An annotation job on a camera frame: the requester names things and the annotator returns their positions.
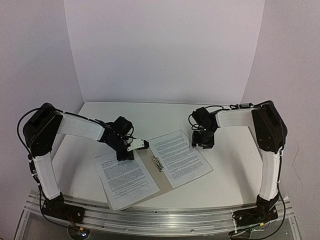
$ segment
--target paper document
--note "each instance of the paper document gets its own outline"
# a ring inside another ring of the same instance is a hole
[[[136,151],[133,152],[134,160],[118,161],[111,148],[94,159],[113,210],[126,208],[159,191],[141,158]]]
[[[213,169],[182,131],[175,131],[149,141],[150,149],[163,165],[173,188],[197,179]]]

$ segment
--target white table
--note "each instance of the white table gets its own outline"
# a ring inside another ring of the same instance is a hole
[[[190,138],[188,115],[201,105],[166,103],[86,102],[79,114],[113,122],[124,116],[133,123],[134,136],[152,139],[182,129]],[[255,203],[262,178],[262,161],[246,127],[219,128],[213,149],[199,148],[213,172],[138,206],[151,208],[214,208]],[[105,144],[65,136],[53,167],[63,194],[107,202],[94,157]]]

